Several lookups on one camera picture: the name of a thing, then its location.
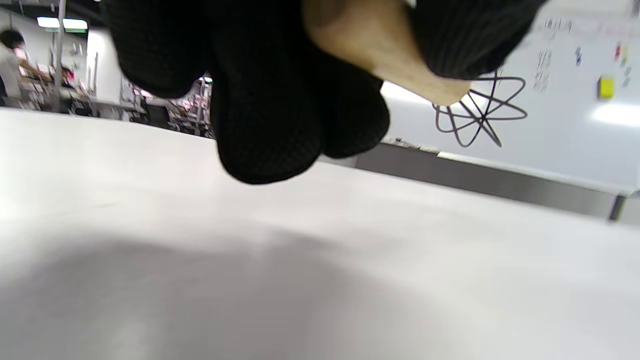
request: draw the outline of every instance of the fluorescent light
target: fluorescent light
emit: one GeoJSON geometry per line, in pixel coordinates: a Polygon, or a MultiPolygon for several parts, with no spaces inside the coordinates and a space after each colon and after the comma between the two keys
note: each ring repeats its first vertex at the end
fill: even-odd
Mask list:
{"type": "MultiPolygon", "coordinates": [[[[79,19],[62,19],[65,29],[88,29],[86,21],[79,19]]],[[[38,25],[43,28],[59,28],[60,22],[55,17],[39,17],[38,25]]]]}
{"type": "Polygon", "coordinates": [[[593,118],[607,124],[640,127],[640,106],[605,104],[593,112],[593,118]]]}
{"type": "Polygon", "coordinates": [[[59,28],[60,23],[55,17],[39,17],[38,25],[43,28],[59,28]]]}
{"type": "Polygon", "coordinates": [[[89,26],[86,21],[79,19],[62,19],[62,24],[65,29],[88,29],[89,26]]]}

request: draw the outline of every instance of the whiteboard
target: whiteboard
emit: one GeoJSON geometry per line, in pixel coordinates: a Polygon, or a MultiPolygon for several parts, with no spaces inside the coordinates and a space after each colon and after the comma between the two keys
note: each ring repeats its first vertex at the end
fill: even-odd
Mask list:
{"type": "Polygon", "coordinates": [[[451,109],[385,84],[392,119],[386,141],[605,192],[640,188],[634,21],[542,13],[505,65],[486,77],[492,79],[474,82],[451,109]],[[609,100],[598,98],[601,78],[613,80],[609,100]]]}

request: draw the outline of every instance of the desk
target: desk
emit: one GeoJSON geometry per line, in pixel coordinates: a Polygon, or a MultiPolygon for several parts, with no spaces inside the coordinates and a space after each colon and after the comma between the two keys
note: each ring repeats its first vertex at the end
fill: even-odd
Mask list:
{"type": "Polygon", "coordinates": [[[102,100],[102,99],[98,99],[94,96],[89,96],[87,98],[87,100],[89,101],[89,103],[91,104],[94,113],[98,112],[101,109],[109,109],[109,110],[113,110],[116,111],[118,113],[119,119],[122,119],[122,113],[124,111],[133,111],[133,112],[137,112],[137,113],[144,113],[144,110],[142,110],[141,108],[137,107],[134,104],[129,104],[126,102],[115,102],[115,101],[107,101],[107,100],[102,100]]]}
{"type": "Polygon", "coordinates": [[[247,186],[212,140],[0,111],[2,359],[640,352],[635,229],[322,163],[247,186]]]}
{"type": "Polygon", "coordinates": [[[28,92],[36,92],[36,93],[45,92],[44,85],[42,83],[39,83],[33,80],[31,81],[22,80],[20,82],[20,87],[28,92]]]}

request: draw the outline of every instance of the finger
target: finger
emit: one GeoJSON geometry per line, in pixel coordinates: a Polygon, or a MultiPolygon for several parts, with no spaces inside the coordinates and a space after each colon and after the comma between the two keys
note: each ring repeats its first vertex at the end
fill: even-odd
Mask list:
{"type": "Polygon", "coordinates": [[[371,150],[389,128],[389,112],[380,94],[382,80],[329,55],[313,56],[317,82],[312,85],[331,158],[371,150]]]}
{"type": "Polygon", "coordinates": [[[324,145],[291,42],[296,17],[284,3],[244,2],[251,11],[238,17],[242,21],[213,35],[216,62],[210,72],[221,105],[213,120],[220,159],[232,176],[250,184],[301,174],[324,145]]]}
{"type": "Polygon", "coordinates": [[[475,79],[500,67],[546,0],[418,0],[413,34],[429,69],[475,79]]]}
{"type": "Polygon", "coordinates": [[[208,47],[200,1],[176,6],[163,0],[102,2],[122,72],[160,97],[186,94],[205,71],[208,47]]]}

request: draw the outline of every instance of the yellow sticky note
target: yellow sticky note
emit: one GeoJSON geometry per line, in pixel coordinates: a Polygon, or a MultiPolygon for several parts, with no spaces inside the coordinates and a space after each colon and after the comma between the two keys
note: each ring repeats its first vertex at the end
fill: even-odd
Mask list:
{"type": "Polygon", "coordinates": [[[602,76],[598,82],[598,98],[611,99],[613,97],[613,78],[602,76]]]}

